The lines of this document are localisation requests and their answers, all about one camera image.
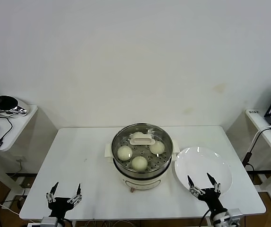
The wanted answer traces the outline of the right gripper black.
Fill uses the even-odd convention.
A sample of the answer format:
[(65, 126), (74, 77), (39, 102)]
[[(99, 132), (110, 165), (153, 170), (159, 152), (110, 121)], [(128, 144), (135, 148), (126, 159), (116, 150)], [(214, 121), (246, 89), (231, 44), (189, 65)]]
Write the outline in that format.
[(203, 201), (207, 204), (211, 213), (222, 213), (226, 212), (227, 209), (223, 207), (219, 200), (219, 196), (221, 193), (221, 184), (218, 183), (215, 178), (207, 173), (207, 177), (212, 184), (212, 188), (200, 189), (199, 187), (194, 185), (191, 177), (188, 175), (188, 185), (190, 193), (198, 198), (198, 200)]

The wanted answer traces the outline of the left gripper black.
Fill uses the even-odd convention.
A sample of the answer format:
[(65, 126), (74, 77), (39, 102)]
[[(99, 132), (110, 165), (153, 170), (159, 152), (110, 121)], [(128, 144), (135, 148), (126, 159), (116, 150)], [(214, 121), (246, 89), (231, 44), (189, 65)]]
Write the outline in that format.
[(78, 185), (76, 195), (72, 198), (55, 197), (58, 184), (59, 182), (51, 188), (50, 192), (46, 193), (48, 208), (51, 210), (49, 217), (65, 218), (66, 212), (72, 210), (74, 205), (78, 205), (82, 200), (81, 183)]

